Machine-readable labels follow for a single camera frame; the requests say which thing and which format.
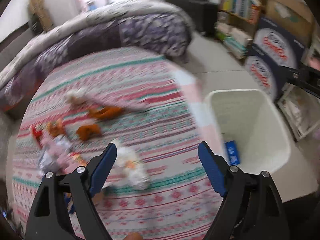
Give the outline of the pink fuzzy sock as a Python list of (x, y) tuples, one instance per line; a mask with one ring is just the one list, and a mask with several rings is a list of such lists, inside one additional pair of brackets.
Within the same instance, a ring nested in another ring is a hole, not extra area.
[(47, 172), (68, 174), (76, 168), (70, 156), (72, 144), (64, 135), (52, 137), (45, 131), (41, 139), (41, 145), (37, 166), (43, 176)]
[(148, 110), (148, 107), (144, 103), (136, 102), (136, 101), (126, 101), (126, 100), (118, 100), (114, 98), (102, 99), (96, 94), (86, 93), (86, 101), (96, 103), (101, 106), (116, 106), (124, 108), (125, 110), (135, 111), (135, 112), (145, 112)]

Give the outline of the blue biscuit box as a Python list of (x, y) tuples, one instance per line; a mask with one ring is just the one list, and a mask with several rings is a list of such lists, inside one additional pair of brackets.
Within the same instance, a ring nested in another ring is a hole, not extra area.
[(240, 164), (240, 157), (239, 151), (234, 140), (225, 141), (225, 147), (229, 159), (229, 163), (231, 165), (239, 165)]

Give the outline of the white plastic trash bin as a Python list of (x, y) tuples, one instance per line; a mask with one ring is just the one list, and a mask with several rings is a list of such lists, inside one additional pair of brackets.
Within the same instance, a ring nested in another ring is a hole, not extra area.
[(235, 141), (239, 167), (246, 173), (273, 174), (291, 155), (284, 122), (270, 97), (258, 89), (210, 92), (204, 100), (223, 141)]

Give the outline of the small white tissue wad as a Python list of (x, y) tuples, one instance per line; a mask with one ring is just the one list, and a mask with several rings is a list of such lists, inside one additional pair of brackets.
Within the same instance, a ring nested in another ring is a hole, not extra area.
[(127, 178), (131, 187), (135, 190), (146, 190), (150, 185), (150, 177), (139, 155), (132, 147), (123, 145), (120, 140), (111, 141), (117, 148), (116, 167)]

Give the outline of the red snack bag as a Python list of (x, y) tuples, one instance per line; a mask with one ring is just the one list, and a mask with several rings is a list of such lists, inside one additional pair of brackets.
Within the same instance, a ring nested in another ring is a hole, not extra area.
[(29, 127), (30, 135), (39, 149), (60, 135), (66, 135), (66, 130), (61, 119), (55, 122), (48, 122), (41, 125), (31, 125)]

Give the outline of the crumpled white tissue ball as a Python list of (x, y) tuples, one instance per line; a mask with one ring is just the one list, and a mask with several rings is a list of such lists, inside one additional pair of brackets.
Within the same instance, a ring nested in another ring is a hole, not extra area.
[(84, 88), (71, 89), (64, 95), (64, 99), (68, 103), (80, 105), (86, 101), (86, 90)]

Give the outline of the lower blue cardboard box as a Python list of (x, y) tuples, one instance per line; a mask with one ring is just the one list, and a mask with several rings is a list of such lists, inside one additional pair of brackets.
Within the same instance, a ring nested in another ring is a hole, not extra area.
[(280, 98), (286, 83), (282, 68), (257, 45), (252, 45), (244, 62), (244, 68), (260, 89), (273, 101)]

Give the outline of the blue cardboard box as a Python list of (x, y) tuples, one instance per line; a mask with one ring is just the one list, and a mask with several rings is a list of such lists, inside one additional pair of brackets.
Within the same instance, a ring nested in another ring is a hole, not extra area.
[(253, 43), (277, 65), (292, 69), (298, 69), (305, 50), (295, 36), (266, 17), (259, 20)]
[(257, 45), (252, 45), (244, 62), (244, 68), (260, 89), (273, 101), (280, 98), (286, 83), (282, 68)]

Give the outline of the striped patterned bed sheet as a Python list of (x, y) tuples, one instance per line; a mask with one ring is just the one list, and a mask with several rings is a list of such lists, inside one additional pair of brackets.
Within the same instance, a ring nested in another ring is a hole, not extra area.
[[(140, 102), (142, 112), (101, 121), (101, 136), (81, 141), (76, 130), (92, 124), (89, 104), (71, 106), (71, 89), (85, 88), (102, 99)], [(51, 72), (28, 105), (12, 158), (13, 208), (26, 226), (41, 182), (40, 152), (29, 128), (62, 120), (75, 151), (85, 159), (103, 152), (114, 139), (133, 149), (145, 164), (150, 186), (135, 190), (120, 168), (107, 178), (107, 191), (96, 209), (113, 239), (138, 232), (145, 239), (202, 239), (221, 204), (198, 158), (206, 141), (221, 147), (204, 116), (196, 79), (162, 55), (119, 48), (87, 55)]]

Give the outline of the upper blue cardboard box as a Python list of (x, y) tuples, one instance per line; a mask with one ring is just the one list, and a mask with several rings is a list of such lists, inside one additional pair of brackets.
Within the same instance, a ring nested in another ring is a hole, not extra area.
[(266, 17), (259, 20), (253, 43), (277, 65), (292, 69), (298, 69), (305, 50), (295, 36)]

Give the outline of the black cabinet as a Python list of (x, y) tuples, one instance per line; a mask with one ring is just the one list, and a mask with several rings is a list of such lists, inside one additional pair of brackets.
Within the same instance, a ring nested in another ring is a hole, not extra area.
[(195, 29), (207, 37), (215, 36), (219, 6), (205, 0), (165, 0), (183, 9), (193, 20)]

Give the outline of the brown cardboard box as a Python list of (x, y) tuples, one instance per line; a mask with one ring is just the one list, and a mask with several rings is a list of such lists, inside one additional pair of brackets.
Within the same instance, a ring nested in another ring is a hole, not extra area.
[(265, 16), (307, 44), (312, 36), (314, 17), (304, 0), (266, 0)]

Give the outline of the purple patterned folded quilt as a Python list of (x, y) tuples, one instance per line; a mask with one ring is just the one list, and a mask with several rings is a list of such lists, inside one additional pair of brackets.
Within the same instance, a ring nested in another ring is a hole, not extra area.
[(82, 13), (33, 37), (1, 70), (1, 110), (34, 94), (56, 67), (98, 51), (140, 47), (182, 56), (194, 23), (180, 7), (157, 0), (130, 0)]

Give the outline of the wooden bookshelf with books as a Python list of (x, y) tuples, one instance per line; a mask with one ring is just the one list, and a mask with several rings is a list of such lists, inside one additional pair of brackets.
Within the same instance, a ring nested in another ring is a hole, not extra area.
[(258, 27), (264, 0), (221, 0), (215, 37), (228, 52), (244, 62)]

